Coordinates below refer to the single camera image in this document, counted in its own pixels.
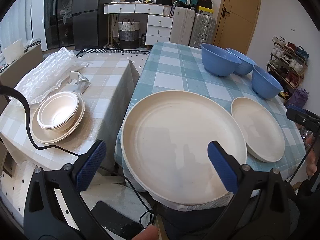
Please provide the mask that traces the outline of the person's right hand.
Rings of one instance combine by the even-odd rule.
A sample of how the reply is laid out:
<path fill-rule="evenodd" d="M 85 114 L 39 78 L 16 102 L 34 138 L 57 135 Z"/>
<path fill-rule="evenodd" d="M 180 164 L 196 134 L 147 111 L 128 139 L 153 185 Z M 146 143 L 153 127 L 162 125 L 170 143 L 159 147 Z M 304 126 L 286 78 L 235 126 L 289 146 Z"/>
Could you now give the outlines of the person's right hand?
<path fill-rule="evenodd" d="M 315 139 L 313 135 L 306 140 L 308 144 L 312 144 L 314 141 L 315 143 L 306 158 L 306 174 L 308 176 L 313 176 L 316 173 L 319 160 L 319 140 Z"/>

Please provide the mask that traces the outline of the person's left hand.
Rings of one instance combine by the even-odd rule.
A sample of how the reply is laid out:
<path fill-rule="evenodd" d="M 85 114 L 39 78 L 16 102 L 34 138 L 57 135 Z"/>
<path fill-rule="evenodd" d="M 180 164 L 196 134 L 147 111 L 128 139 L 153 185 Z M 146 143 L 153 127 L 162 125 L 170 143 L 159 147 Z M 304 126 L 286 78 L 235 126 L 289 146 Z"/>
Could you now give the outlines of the person's left hand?
<path fill-rule="evenodd" d="M 154 225 L 149 225 L 141 233 L 133 237 L 132 240 L 159 240 L 158 228 Z"/>

